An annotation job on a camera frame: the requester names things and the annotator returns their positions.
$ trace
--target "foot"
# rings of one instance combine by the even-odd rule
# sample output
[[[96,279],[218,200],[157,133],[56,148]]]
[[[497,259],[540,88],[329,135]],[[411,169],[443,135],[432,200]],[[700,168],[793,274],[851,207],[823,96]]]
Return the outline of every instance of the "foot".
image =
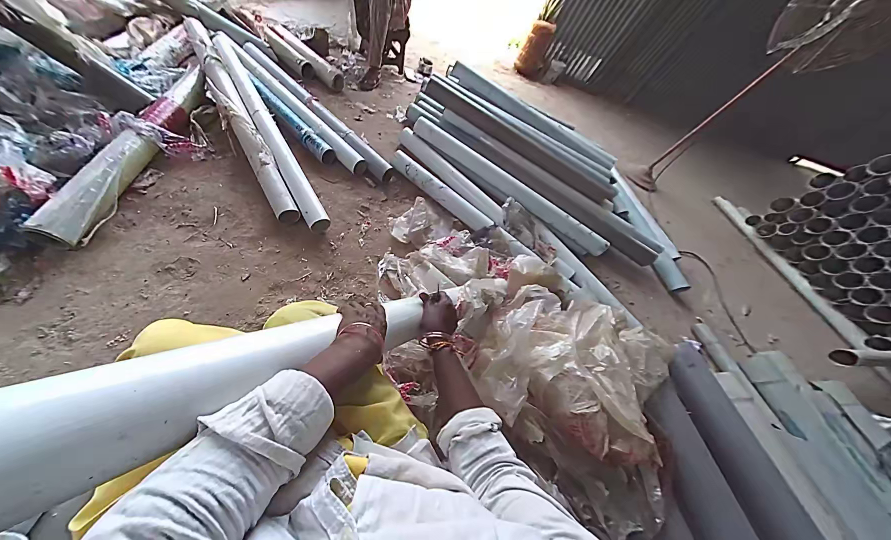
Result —
[[[382,68],[370,67],[366,74],[359,80],[359,90],[363,92],[374,91],[379,86],[379,79],[382,75]]]

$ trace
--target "hand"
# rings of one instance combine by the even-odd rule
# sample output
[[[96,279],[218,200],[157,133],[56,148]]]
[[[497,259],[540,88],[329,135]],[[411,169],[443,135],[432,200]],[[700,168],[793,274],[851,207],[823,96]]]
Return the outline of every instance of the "hand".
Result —
[[[364,297],[353,297],[347,303],[339,306],[339,313],[342,313],[342,321],[339,322],[339,333],[352,323],[367,323],[371,325],[376,332],[385,339],[388,322],[386,321],[385,308],[379,301],[368,301]],[[371,331],[363,328],[362,336],[366,336],[371,341],[375,341],[382,345],[377,336]]]
[[[418,323],[423,334],[428,332],[444,332],[454,334],[459,325],[459,313],[455,310],[452,299],[444,292],[432,294],[420,293],[422,299],[422,319]]]

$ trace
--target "white shirt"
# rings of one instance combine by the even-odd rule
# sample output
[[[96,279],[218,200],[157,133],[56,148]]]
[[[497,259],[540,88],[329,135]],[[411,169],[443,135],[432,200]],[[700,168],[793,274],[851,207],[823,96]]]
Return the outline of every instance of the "white shirt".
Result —
[[[276,374],[200,417],[198,436],[85,539],[595,538],[536,485],[489,408],[442,428],[447,470],[414,433],[395,448],[360,434],[352,452],[368,465],[358,480],[326,436],[333,412],[317,379]]]

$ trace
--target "dirt floor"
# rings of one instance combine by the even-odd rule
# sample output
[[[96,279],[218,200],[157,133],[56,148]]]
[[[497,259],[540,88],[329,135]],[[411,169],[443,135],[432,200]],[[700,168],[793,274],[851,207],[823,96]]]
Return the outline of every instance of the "dirt floor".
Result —
[[[408,65],[426,56],[442,71],[462,54],[456,50],[417,32]],[[576,89],[524,80],[504,64],[478,56],[470,62],[622,161],[647,163],[681,133]],[[333,95],[316,83],[310,90],[390,158],[402,126],[387,115],[411,102],[418,84],[387,69],[373,92]],[[164,177],[146,194],[127,192],[118,214],[86,248],[48,249],[11,273],[7,300],[0,304],[0,386],[112,362],[160,318],[255,331],[276,308],[296,299],[374,294],[381,255],[410,251],[387,230],[389,217],[400,215],[418,194],[407,180],[371,187],[294,146],[332,218],[328,232],[316,234],[302,222],[278,223],[237,143],[218,126],[209,132],[214,158],[160,156],[151,167]],[[807,378],[843,380],[874,411],[891,414],[888,388],[864,368],[830,365],[825,355],[842,341],[710,202],[722,195],[762,211],[777,196],[799,193],[806,178],[780,159],[703,141],[661,177],[661,190],[647,205],[680,250],[698,252],[712,265],[756,349],[783,350]],[[678,299],[650,270],[617,252],[587,263],[646,326],[666,338],[689,336],[699,317],[738,358],[748,353],[737,347],[711,277],[696,261],[679,262],[693,287]]]

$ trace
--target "person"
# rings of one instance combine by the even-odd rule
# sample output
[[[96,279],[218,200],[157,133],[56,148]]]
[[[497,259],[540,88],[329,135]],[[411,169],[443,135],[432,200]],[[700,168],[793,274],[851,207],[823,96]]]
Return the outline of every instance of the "person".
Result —
[[[498,415],[483,405],[453,347],[452,300],[444,293],[421,300],[419,343],[439,390],[443,460],[378,367],[387,329],[381,304],[297,302],[273,314],[267,328],[338,312],[332,344],[304,367],[200,417],[198,435],[106,500],[84,537],[594,538],[538,487]],[[124,355],[236,332],[159,321]]]
[[[357,0],[356,4],[367,4],[368,39],[363,35],[362,48],[367,51],[368,69],[359,80],[360,91],[372,91],[379,86],[382,75],[382,60],[386,53],[386,39],[389,30],[406,27],[412,0]],[[363,15],[357,9],[356,17]]]

